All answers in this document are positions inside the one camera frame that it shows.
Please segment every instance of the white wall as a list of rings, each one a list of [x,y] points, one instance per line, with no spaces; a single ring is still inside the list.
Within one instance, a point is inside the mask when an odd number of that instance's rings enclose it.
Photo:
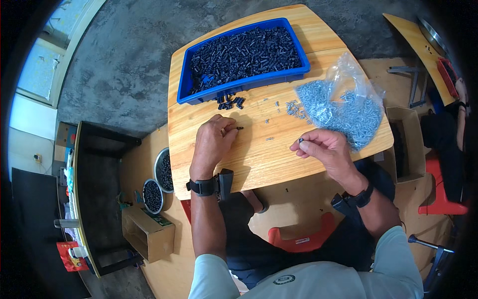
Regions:
[[[54,141],[33,134],[8,130],[8,168],[11,181],[11,168],[18,168],[41,174],[52,174]],[[42,163],[33,159],[34,154],[42,155]]]
[[[55,140],[56,109],[27,100],[15,94],[10,114],[10,127]]]

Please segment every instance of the black pants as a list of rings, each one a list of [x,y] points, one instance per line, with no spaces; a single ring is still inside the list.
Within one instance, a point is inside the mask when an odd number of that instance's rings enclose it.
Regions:
[[[380,185],[381,188],[377,189],[393,200],[395,186],[390,176],[377,164],[365,159],[361,161],[364,162],[356,162],[357,169],[374,186]],[[377,175],[377,171],[383,172],[382,175]],[[219,202],[219,207],[226,224],[228,268],[248,289],[269,275],[310,262],[331,261],[357,271],[370,270],[371,256],[375,250],[374,239],[363,224],[357,225],[351,217],[345,217],[320,248],[290,253],[250,231],[248,223],[254,215],[254,209],[242,193],[231,194],[227,200]]]

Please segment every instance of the shirt logo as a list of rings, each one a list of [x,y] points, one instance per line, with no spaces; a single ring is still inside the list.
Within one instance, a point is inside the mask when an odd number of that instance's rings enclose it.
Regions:
[[[274,284],[283,285],[284,283],[293,282],[295,280],[294,275],[284,275],[274,280]]]

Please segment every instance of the orange chair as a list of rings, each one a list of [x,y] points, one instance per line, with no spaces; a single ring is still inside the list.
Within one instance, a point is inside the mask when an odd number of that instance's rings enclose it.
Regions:
[[[432,215],[463,215],[468,212],[468,208],[462,204],[448,201],[446,198],[445,187],[443,187],[442,171],[437,157],[426,160],[426,172],[435,178],[436,196],[435,201],[426,206],[418,207],[419,214]]]
[[[321,230],[318,232],[299,239],[283,240],[279,227],[273,227],[268,233],[269,243],[287,252],[309,252],[320,248],[335,228],[334,215],[327,212],[321,217]]]

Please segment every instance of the man's right hand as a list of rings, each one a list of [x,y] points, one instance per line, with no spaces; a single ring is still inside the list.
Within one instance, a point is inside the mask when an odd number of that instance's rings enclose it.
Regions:
[[[349,145],[342,133],[315,129],[302,134],[300,138],[302,142],[297,140],[290,147],[291,151],[297,151],[297,156],[318,159],[324,164],[328,175],[352,196],[367,189],[369,182],[353,164]]]

